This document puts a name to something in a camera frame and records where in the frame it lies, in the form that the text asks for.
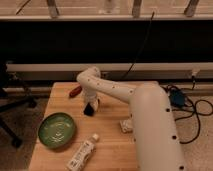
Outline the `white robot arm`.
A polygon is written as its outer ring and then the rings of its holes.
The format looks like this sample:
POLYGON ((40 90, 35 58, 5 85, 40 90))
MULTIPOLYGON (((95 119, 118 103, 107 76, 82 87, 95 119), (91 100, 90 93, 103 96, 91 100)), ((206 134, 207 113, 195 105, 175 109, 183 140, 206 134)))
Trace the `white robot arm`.
POLYGON ((138 171, 187 171, 171 103, 158 83, 105 80, 97 67, 79 73, 77 82, 86 102, 94 102, 101 92, 129 105, 138 171))

